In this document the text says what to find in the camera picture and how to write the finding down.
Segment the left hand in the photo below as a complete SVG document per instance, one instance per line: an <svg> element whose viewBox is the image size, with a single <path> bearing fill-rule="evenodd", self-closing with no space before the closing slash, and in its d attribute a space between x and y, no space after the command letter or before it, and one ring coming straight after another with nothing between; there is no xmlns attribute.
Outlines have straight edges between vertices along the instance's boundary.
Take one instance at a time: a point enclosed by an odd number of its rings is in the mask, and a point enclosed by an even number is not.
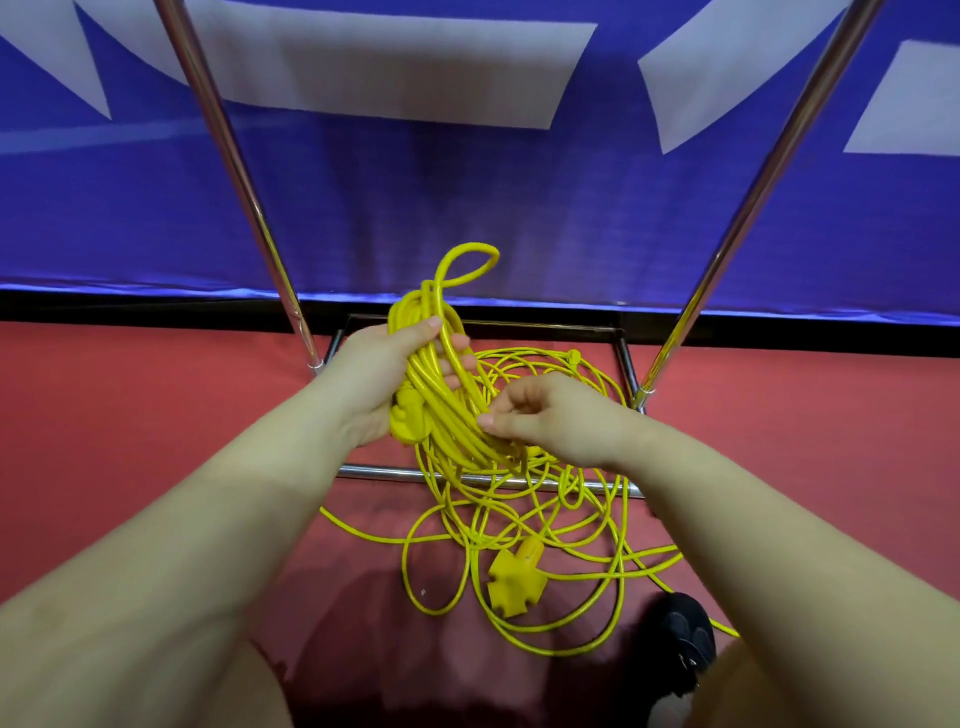
<svg viewBox="0 0 960 728"><path fill-rule="evenodd" d="M317 387L324 389L320 406L339 410L351 448L379 440L390 431L390 402L403 382L407 359L437 338L441 324L439 317L433 317L393 334L386 325L363 328L350 336L317 377ZM451 339L457 352L469 346L463 334L455 333ZM434 346L441 355L444 381L456 389L460 379L444 358L440 342ZM461 362L468 371L476 368L473 354L462 356Z"/></svg>

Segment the yellow extension cord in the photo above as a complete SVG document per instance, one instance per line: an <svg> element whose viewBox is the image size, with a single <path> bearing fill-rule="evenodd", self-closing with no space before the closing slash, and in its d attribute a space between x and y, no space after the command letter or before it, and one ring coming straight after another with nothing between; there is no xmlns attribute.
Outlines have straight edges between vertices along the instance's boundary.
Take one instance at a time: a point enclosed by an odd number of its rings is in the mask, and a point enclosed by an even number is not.
<svg viewBox="0 0 960 728"><path fill-rule="evenodd" d="M446 279L453 261L465 253L484 253L489 259L475 271L455 279ZM459 245L444 256L433 280L425 280L420 290L408 293L390 309L390 332L411 326L430 316L441 315L444 318L444 327L440 334L444 352L455 374L463 383L462 387L451 391L444 382L436 350L433 346L423 347L410 357L405 381L397 393L396 403L391 411L391 431L401 442L416 446L417 461L437 504L426 510L413 523L405 538L374 536L340 521L325 508L321 509L321 513L354 536L378 544L402 546L403 585L410 600L425 614L438 616L453 609L470 580L492 625L510 643L538 655L580 655L591 651L613 632L623 609L626 579L647 577L665 592L671 592L670 587L663 583L658 574L683 559L683 555L675 545L646 548L642 551L630 549L626 538L629 507L625 487L627 480L622 475L617 475L608 482L602 472L595 471L597 478L606 488L606 492L599 497L584 485L583 470L563 465L557 458L539 448L506 443L486 434L477 426L477 415L488 411L488 405L499 388L502 388L496 386L498 383L505 385L512 379L530 374L562 372L593 387L604 396L613 394L617 401L627 406L623 392L616 382L582 359L576 350L553 352L533 347L493 349L475 354L475 375L464 369L460 363L460 355L465 352L458 355L450 340L451 333L463 333L464 328L456 311L444 302L444 290L478 279L496 264L499 256L500 253L495 247L484 243ZM443 486L434 473L443 475ZM476 488L466 485L461 480L463 473L490 475L491 486ZM501 489L507 478L517 476L526 479L526 489ZM540 491L540 485L547 478L559 483L556 494ZM620 523L612 516L617 497L620 497L622 503ZM518 512L514 506L531 502L532 506L524 513ZM588 514L571 525L554 526L554 521L564 510L581 513L587 510ZM435 514L441 518L445 533L418 536L420 527ZM506 527L500 528L498 532L488 532L488 527L492 525L492 514L498 514L505 519ZM570 536L587 528L587 536ZM586 553L583 549L600 539L604 532L609 533L612 556ZM420 603L410 584L410 546L450 540L464 549L463 575L453 598L440 609L430 609ZM531 542L540 542L542 546ZM559 548L571 556L595 565L594 569L599 569L587 573L541 572L541 576L545 575L544 583L549 580L594 580L598 582L596 588L580 606L565 617L550 623L530 626L507 621L499 616L483 597L480 553L484 550L500 552L513 549L517 545L521 548L532 546L538 550L542 550L544 546ZM673 555L651 567L643 563L645 558L666 553ZM616 601L612 615L600 634L589 642L568 649L544 649L524 642L517 636L549 632L570 624L597 602L611 582L616 585ZM717 621L711 622L717 629L737 636L730 627Z"/></svg>

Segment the forearm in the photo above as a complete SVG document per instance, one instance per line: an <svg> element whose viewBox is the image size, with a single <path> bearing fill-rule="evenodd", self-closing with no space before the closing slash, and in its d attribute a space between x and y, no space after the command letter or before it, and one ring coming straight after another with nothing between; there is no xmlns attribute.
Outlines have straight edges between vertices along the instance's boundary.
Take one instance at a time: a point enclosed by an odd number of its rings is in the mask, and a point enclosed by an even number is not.
<svg viewBox="0 0 960 728"><path fill-rule="evenodd" d="M0 722L189 715L347 455L324 395L311 384L0 608Z"/></svg>
<svg viewBox="0 0 960 728"><path fill-rule="evenodd" d="M817 725L939 725L960 606L707 446L637 417L622 471Z"/></svg>

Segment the hand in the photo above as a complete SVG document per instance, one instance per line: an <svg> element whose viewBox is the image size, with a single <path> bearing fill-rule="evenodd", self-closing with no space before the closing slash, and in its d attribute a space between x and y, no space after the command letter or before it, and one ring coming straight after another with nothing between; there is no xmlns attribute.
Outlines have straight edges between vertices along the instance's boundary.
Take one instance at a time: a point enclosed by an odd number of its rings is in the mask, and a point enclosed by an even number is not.
<svg viewBox="0 0 960 728"><path fill-rule="evenodd" d="M559 372L510 382L477 417L482 430L536 445L580 468L618 471L642 415Z"/></svg>
<svg viewBox="0 0 960 728"><path fill-rule="evenodd" d="M420 347L437 338L441 319L433 317L396 333L386 325L362 328L337 351L315 383L323 389L320 406L333 407L343 417L343 434L350 449L379 440L390 431L390 400L407 371L407 359ZM451 335L453 348L465 350L468 337ZM439 341L434 346L441 355L444 381L450 389L460 386L460 379L444 357ZM468 353L461 357L467 371L476 369L476 358Z"/></svg>

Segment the black strip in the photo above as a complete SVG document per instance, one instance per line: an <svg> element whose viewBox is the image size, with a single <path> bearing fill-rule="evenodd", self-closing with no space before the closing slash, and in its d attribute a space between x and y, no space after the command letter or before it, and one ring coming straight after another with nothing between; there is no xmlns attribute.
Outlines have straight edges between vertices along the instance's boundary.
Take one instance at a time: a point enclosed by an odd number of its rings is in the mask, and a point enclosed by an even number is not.
<svg viewBox="0 0 960 728"><path fill-rule="evenodd" d="M307 301L307 323L318 334L343 328L348 316L385 315L381 303ZM458 306L464 319L501 322L485 328L491 338L513 338L509 324L560 324L623 329L633 344L660 344L676 316L660 313L527 308L522 306ZM101 326L220 328L244 331L289 331L279 302L156 298L85 294L0 292L0 320ZM529 329L522 333L530 338ZM588 333L540 329L544 340L592 340ZM597 340L609 337L597 334ZM780 349L813 352L885 353L908 356L960 356L960 328L845 321L752 318L704 315L687 337L688 346Z"/></svg>

